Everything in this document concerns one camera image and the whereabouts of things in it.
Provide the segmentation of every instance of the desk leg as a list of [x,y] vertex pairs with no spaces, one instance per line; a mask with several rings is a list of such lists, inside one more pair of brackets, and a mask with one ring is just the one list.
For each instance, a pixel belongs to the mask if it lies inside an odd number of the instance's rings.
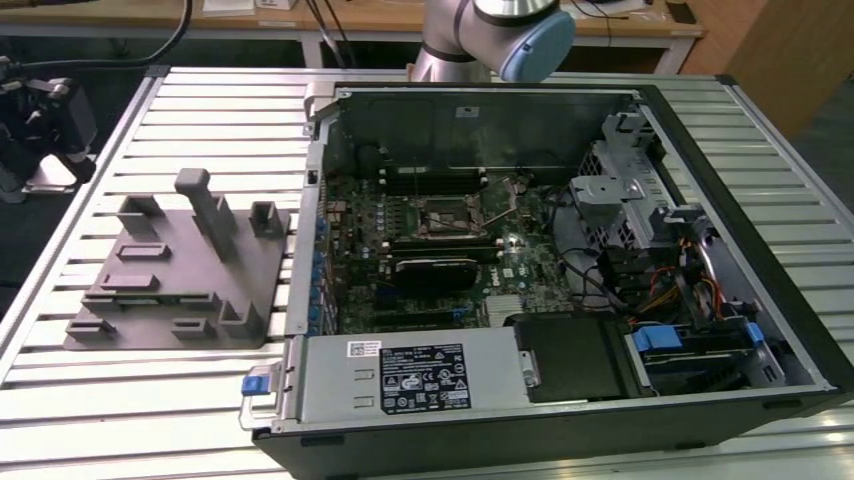
[[302,60],[305,68],[322,68],[322,52],[320,51],[320,42],[322,38],[317,32],[301,32],[298,43],[302,46]]
[[661,55],[661,59],[655,66],[656,75],[676,75],[681,70],[681,64],[688,58],[691,53],[691,47],[693,46],[693,37],[673,38],[669,43],[669,48]]

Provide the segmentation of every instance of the aluminum slotted table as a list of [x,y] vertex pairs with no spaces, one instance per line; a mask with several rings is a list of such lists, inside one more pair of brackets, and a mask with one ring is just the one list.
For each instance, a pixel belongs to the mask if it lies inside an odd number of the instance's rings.
[[[202,167],[210,191],[225,194],[232,208],[273,200],[296,216],[306,83],[402,79],[398,71],[198,68],[144,79],[103,147],[97,178],[78,192],[0,323],[3,480],[289,478],[237,423],[241,377],[282,351],[288,259],[260,350],[66,352],[65,326],[121,230],[113,214],[126,194],[153,193],[164,208],[189,208],[170,193],[173,176]],[[854,217],[740,89],[713,77],[567,74],[549,81],[657,85],[854,359]],[[687,181],[671,171],[689,200]],[[269,410],[272,397],[258,400],[254,408]],[[852,445],[854,413],[841,407],[705,449],[417,478],[854,478]]]

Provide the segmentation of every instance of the warning label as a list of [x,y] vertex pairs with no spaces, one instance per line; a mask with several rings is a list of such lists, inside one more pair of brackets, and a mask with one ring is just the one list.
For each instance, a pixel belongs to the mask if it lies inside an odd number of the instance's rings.
[[461,343],[378,352],[382,412],[396,415],[470,408]]

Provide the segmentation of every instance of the white sticker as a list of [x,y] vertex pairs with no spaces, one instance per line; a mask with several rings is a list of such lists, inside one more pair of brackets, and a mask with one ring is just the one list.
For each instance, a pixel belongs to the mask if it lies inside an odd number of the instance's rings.
[[269,22],[260,20],[257,22],[258,27],[278,27],[278,28],[296,28],[296,22]]
[[456,118],[477,118],[480,107],[456,107]]
[[382,348],[382,342],[370,340],[366,342],[346,342],[348,357],[378,357],[378,349]]

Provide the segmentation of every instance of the motherboard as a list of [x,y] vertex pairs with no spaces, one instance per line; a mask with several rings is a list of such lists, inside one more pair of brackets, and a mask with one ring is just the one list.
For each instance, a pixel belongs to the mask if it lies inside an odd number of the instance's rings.
[[553,191],[521,172],[328,177],[336,333],[488,327],[489,297],[510,313],[571,310]]

